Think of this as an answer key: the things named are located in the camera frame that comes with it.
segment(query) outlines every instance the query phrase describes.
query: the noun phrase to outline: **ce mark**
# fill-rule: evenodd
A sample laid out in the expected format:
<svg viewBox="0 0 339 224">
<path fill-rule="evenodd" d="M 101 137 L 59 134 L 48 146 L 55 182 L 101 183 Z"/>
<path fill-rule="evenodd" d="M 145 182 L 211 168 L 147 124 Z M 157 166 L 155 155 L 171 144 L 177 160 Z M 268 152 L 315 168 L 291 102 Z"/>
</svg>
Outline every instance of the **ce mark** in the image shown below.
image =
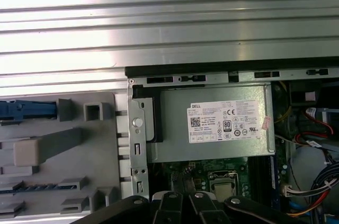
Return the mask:
<svg viewBox="0 0 339 224">
<path fill-rule="evenodd" d="M 227 111 L 223 111 L 223 115 L 235 115 L 235 110 L 234 109 L 229 109 Z"/>
</svg>

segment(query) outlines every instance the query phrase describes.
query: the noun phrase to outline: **cable bundle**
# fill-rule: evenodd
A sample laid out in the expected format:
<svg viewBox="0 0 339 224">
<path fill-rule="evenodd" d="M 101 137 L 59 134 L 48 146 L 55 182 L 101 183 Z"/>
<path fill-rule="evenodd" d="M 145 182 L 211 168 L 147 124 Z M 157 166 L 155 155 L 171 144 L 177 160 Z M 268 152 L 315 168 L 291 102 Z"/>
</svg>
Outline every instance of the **cable bundle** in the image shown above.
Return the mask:
<svg viewBox="0 0 339 224">
<path fill-rule="evenodd" d="M 310 203 L 306 210 L 290 213 L 290 216 L 298 217 L 311 211 L 312 223 L 324 223 L 324 215 L 317 208 L 329 194 L 330 189 L 339 183 L 339 163 L 333 163 L 325 167 L 314 180 L 310 191 L 294 191 L 288 189 L 290 194 L 295 196 L 310 196 Z"/>
</svg>

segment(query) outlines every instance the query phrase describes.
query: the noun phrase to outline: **green circuit board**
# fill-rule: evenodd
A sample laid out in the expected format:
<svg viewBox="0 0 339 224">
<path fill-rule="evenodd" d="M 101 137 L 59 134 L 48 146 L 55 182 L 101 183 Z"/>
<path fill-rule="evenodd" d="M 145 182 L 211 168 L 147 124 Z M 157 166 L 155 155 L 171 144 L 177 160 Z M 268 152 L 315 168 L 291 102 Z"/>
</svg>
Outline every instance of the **green circuit board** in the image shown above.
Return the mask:
<svg viewBox="0 0 339 224">
<path fill-rule="evenodd" d="M 223 174 L 223 171 L 236 173 L 233 175 L 235 181 L 235 191 L 237 195 L 242 195 L 251 198 L 247 158 L 232 158 L 232 159 L 211 159 L 211 160 L 196 160 L 190 162 L 173 162 L 164 163 L 163 172 L 168 177 L 169 184 L 171 183 L 171 174 L 174 171 L 189 172 L 192 175 L 195 189 L 197 191 L 211 191 L 212 183 L 220 178 L 211 179 L 210 176 L 214 172 Z"/>
</svg>

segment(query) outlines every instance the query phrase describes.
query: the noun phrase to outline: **yellow wire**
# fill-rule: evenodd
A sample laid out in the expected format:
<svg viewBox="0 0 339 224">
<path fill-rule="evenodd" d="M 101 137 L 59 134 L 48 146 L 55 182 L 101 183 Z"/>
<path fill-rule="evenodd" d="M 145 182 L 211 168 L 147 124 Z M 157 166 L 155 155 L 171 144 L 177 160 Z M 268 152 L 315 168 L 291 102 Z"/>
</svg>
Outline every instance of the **yellow wire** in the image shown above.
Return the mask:
<svg viewBox="0 0 339 224">
<path fill-rule="evenodd" d="M 282 88 L 284 88 L 284 90 L 287 92 L 287 86 L 283 81 L 279 81 L 279 83 L 281 84 Z"/>
<path fill-rule="evenodd" d="M 317 204 L 315 205 L 314 207 L 310 208 L 310 209 L 307 209 L 305 210 L 304 212 L 298 212 L 298 213 L 288 213 L 289 216 L 292 216 L 292 217 L 297 217 L 297 216 L 300 216 L 300 215 L 303 215 L 311 210 L 313 210 L 314 208 L 317 208 L 320 204 Z"/>
<path fill-rule="evenodd" d="M 278 123 L 278 122 L 281 122 L 281 121 L 285 120 L 285 119 L 289 116 L 289 114 L 290 114 L 291 112 L 292 112 L 292 107 L 289 106 L 289 108 L 286 110 L 285 114 L 283 114 L 283 115 L 281 116 L 281 118 L 277 119 L 274 123 Z"/>
</svg>

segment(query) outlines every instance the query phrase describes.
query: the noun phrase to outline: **motherboard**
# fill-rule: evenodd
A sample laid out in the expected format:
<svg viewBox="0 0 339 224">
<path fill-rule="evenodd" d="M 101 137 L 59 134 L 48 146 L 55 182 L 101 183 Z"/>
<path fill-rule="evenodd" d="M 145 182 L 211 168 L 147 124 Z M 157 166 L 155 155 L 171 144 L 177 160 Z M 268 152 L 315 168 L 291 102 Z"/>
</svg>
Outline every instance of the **motherboard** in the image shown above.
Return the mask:
<svg viewBox="0 0 339 224">
<path fill-rule="evenodd" d="M 220 202 L 233 195 L 251 198 L 247 158 L 164 163 L 162 170 L 171 190 L 212 192 Z"/>
</svg>

